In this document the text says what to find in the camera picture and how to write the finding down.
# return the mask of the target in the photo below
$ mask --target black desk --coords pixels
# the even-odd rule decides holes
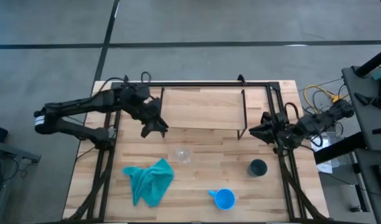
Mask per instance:
[[[372,134],[373,129],[381,128],[381,109],[372,105],[363,106],[354,96],[358,92],[365,96],[378,96],[379,82],[373,78],[359,78],[352,68],[342,70],[344,83],[350,94],[361,132],[353,134],[325,149],[316,152],[316,164],[355,151],[357,164],[355,172],[361,173],[366,190],[381,195],[381,188],[372,166],[381,164],[381,134]],[[361,205],[366,203],[364,192],[356,185]],[[368,193],[377,223],[381,223],[381,197]]]
[[[351,68],[344,68],[342,77],[350,94],[367,148],[381,151],[381,134],[372,134],[373,129],[381,128],[381,110],[372,105],[363,106],[354,96],[355,92],[365,96],[378,96],[379,82],[371,77],[359,78]]]
[[[362,178],[364,179],[366,190],[381,195],[381,188],[377,182],[373,167],[381,165],[381,151],[370,151],[366,149],[356,149],[358,165]],[[376,222],[381,223],[381,197],[367,192]]]
[[[29,159],[32,163],[38,163],[41,159],[41,155],[33,152],[23,151],[22,149],[18,149],[16,147],[4,144],[0,142],[0,153],[7,154],[9,157],[14,159],[19,166],[23,159]],[[16,177],[17,169],[15,165],[7,166],[6,169],[6,177]],[[12,189],[12,184],[15,181],[15,178],[7,179],[2,183],[2,188],[0,191],[0,223],[2,213],[5,210],[5,206],[7,204],[9,194]]]

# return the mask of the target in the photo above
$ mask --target yellow cable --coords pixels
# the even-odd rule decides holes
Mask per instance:
[[[309,102],[308,97],[307,97],[307,90],[310,89],[310,88],[318,88],[318,89],[322,90],[325,94],[328,95],[328,97],[330,97],[331,100],[335,97],[335,94],[332,94],[332,93],[328,92],[327,90],[325,90],[324,88],[320,87],[319,85],[308,85],[304,89],[304,99],[305,99],[305,101],[314,110],[314,112],[318,114],[319,113],[318,109],[315,108],[311,102]]]

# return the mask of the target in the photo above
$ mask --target teal cloth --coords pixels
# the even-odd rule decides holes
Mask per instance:
[[[174,178],[174,171],[165,159],[147,169],[125,167],[123,173],[131,178],[133,203],[142,197],[150,207],[156,207]]]

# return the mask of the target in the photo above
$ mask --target blue cup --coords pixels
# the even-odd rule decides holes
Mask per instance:
[[[213,196],[215,205],[221,210],[231,210],[235,205],[235,194],[229,189],[220,189],[217,192],[209,190],[209,195]]]

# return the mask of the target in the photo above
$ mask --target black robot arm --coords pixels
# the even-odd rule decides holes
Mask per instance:
[[[296,116],[298,118],[296,124],[289,123],[286,105],[291,105],[296,110]],[[299,147],[304,139],[319,135],[342,118],[350,118],[354,115],[354,110],[346,100],[338,100],[323,113],[307,114],[299,118],[297,107],[292,103],[287,103],[286,105],[284,111],[274,114],[274,116],[271,116],[268,112],[264,112],[261,118],[261,125],[250,128],[250,134],[267,144],[276,144],[274,152],[280,159],[279,165],[282,176],[287,183],[292,186],[311,216],[314,219],[326,220],[327,218],[319,213],[301,190],[301,187],[294,178],[294,174],[290,174],[285,163],[285,156]]]
[[[350,118],[353,115],[352,106],[346,100],[338,100],[325,112],[306,114],[298,118],[296,124],[289,123],[286,110],[273,117],[264,112],[261,125],[250,128],[249,131],[252,136],[267,144],[276,143],[283,149],[293,150],[300,146],[304,139],[319,135],[340,119]]]
[[[112,142],[111,133],[107,129],[92,129],[62,118],[91,111],[107,113],[118,110],[124,110],[133,119],[140,120],[144,125],[141,132],[143,138],[151,131],[167,132],[168,125],[160,117],[160,99],[150,96],[147,84],[129,83],[128,78],[120,87],[99,91],[89,98],[45,104],[40,111],[34,112],[35,130],[40,134],[60,132],[89,139],[97,149],[108,149]]]

